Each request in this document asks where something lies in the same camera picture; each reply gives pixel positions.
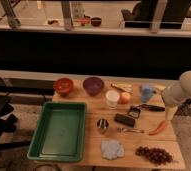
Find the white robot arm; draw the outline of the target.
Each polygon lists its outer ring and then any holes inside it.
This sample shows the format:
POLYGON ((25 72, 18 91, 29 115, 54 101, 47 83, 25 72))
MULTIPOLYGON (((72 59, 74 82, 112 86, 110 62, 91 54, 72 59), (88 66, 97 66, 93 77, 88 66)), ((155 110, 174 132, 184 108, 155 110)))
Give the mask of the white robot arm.
POLYGON ((161 91, 165 105, 165 119, 171 121, 178 107, 191 98, 191 71, 182 73, 179 80, 161 91))

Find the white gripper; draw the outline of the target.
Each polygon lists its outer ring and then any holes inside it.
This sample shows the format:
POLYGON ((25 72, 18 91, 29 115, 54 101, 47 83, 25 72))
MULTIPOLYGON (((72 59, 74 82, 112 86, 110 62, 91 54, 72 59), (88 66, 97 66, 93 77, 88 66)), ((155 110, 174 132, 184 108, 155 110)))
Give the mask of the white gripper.
POLYGON ((166 106, 166 116, 167 121, 171 121, 178 110, 180 104, 185 102, 189 95, 186 93, 183 85, 180 82, 173 83, 161 91, 161 96, 163 102, 166 106))

